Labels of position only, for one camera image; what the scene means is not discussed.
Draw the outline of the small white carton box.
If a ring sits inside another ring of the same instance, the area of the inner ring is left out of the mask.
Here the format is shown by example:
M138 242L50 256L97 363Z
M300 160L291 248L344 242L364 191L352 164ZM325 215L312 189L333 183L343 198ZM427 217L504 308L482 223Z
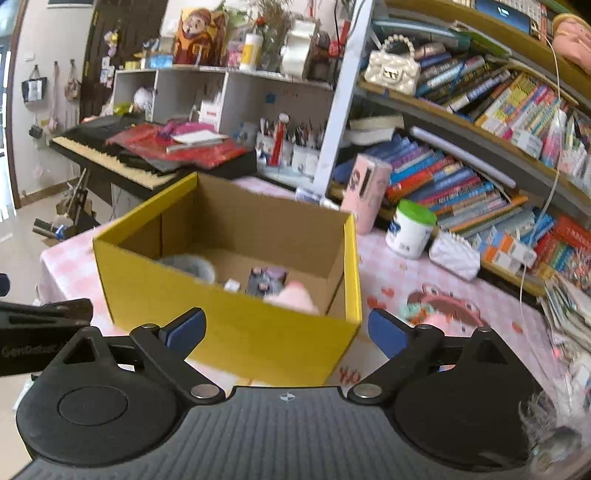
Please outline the small white carton box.
M225 291L230 292L238 292L240 288L242 288L242 285L240 285L240 283L235 279L228 279L228 281L225 282L223 287Z

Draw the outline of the grey mouse toy car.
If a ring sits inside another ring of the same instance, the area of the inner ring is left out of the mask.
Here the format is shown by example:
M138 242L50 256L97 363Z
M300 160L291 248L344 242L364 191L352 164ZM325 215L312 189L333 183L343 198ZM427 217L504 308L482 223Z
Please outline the grey mouse toy car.
M256 297L277 295L286 286L287 270L280 267L253 267L245 292Z

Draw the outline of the pink plush duck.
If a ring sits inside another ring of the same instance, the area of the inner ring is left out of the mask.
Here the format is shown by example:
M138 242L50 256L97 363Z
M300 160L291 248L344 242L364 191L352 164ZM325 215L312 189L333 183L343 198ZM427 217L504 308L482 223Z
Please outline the pink plush duck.
M294 310L298 312L307 313L310 315L318 315L318 307L315 306L311 295L307 288L301 282L290 281L280 290L280 293L266 295L263 301L271 305Z

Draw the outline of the white quilted pouch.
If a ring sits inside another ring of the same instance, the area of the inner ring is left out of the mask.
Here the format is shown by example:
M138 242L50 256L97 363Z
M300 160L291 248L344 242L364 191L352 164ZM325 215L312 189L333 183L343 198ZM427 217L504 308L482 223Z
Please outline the white quilted pouch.
M429 250L429 259L460 279L471 282L480 271L480 254L463 237L440 230Z

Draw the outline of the white jar green lid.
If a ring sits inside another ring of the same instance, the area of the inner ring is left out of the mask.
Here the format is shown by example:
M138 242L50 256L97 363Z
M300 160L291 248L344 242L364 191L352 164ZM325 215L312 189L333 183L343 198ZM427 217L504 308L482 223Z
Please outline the white jar green lid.
M418 259L437 225L437 216L427 207L402 199L386 234L386 243L399 256Z

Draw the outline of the yellow cardboard box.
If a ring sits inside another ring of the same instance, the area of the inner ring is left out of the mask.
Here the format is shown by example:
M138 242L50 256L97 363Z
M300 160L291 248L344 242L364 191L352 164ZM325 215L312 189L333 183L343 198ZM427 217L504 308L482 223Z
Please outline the yellow cardboard box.
M363 301L351 214L267 196L208 175L190 175L93 241L106 304L124 330L165 325L190 308L206 316L195 362L274 386L325 383L363 322ZM213 284L163 266L171 255L204 257ZM318 315L280 308L240 285L253 267L280 267L301 282Z

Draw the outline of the orange white medicine box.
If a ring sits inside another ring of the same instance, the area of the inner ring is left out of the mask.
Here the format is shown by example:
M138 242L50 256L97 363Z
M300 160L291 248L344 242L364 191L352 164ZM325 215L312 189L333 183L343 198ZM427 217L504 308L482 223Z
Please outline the orange white medicine box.
M531 268L537 260L533 247L496 228L483 241L483 246L493 247L527 268Z

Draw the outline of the pink cylindrical humidifier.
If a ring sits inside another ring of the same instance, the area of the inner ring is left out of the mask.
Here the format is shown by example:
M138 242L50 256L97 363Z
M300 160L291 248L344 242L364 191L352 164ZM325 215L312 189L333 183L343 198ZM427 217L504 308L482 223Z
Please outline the pink cylindrical humidifier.
M373 229L392 175L392 165L375 157L359 154L353 164L341 210L355 218L356 233Z

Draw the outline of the red book set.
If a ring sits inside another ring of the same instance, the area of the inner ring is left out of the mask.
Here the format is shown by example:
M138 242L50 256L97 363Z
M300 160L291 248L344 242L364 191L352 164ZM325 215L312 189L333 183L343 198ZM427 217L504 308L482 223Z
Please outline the red book set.
M565 274L579 253L590 252L590 230L569 216L560 215L535 246L536 261L530 273L548 280L556 273Z

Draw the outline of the white rolled paper tube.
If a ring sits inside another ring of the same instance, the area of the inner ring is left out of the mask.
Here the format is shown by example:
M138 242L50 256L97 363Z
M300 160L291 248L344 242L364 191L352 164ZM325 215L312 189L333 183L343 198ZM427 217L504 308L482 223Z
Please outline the white rolled paper tube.
M467 150L458 147L457 145L447 140L444 140L443 138L429 131L426 131L417 126L412 126L410 128L410 134L413 135L415 138L429 143L432 146L435 146L451 154L455 158L462 160L473 167L476 167L478 170L482 171L483 173L487 174L488 176L492 177L493 179L499 181L500 183L509 188L515 189L517 187L517 182L513 178L501 172L496 167L493 167L489 163L482 160L480 157L473 155Z

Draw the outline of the black keyboard piano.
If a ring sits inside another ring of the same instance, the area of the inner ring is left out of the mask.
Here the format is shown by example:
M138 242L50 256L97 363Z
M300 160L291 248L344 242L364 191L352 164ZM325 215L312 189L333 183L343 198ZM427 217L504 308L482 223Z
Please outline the black keyboard piano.
M192 173L226 180L256 173L256 152L249 146L242 145L249 149L249 153L207 171L193 164L144 160L118 145L105 143L109 137L141 123L151 122L141 122L132 115L95 117L52 138L50 147L77 163L83 171L104 174L110 183L145 198ZM209 125L181 120L171 120L164 126L172 129L175 124L185 123L209 127L214 131Z

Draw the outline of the red folders pile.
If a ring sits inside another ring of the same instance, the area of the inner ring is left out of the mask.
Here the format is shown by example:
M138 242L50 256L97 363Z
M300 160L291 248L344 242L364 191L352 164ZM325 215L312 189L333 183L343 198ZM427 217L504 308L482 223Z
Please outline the red folders pile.
M164 125L141 123L109 137L107 145L118 145L144 160L181 162L211 171L238 157L249 149L230 137L197 124Z

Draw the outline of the white cubby shelf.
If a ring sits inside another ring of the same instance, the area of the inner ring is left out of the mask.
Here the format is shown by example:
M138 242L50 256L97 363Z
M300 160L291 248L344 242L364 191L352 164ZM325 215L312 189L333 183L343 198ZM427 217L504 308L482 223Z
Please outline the white cubby shelf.
M145 119L164 124L186 118L192 109L226 135L243 122L274 121L281 113L291 125L322 127L328 121L334 91L325 82L301 80L267 71L240 71L222 67L171 67L119 70L113 104L132 102L139 89L149 92Z

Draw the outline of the white quilted handbag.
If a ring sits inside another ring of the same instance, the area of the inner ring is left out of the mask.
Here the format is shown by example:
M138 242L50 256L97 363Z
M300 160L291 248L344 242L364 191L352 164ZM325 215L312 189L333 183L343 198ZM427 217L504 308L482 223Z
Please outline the white quilted handbag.
M389 52L389 49L397 43L407 46L408 53L406 55ZM415 60L415 48L411 40L406 36L394 34L385 40L380 50L370 53L363 79L374 85L414 97L420 70L421 66Z

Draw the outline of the fortune god figure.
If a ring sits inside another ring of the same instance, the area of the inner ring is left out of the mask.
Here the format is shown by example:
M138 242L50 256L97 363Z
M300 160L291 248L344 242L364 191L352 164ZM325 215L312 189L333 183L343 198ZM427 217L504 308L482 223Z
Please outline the fortune god figure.
M174 39L172 64L218 66L227 29L228 14L223 9L182 9Z

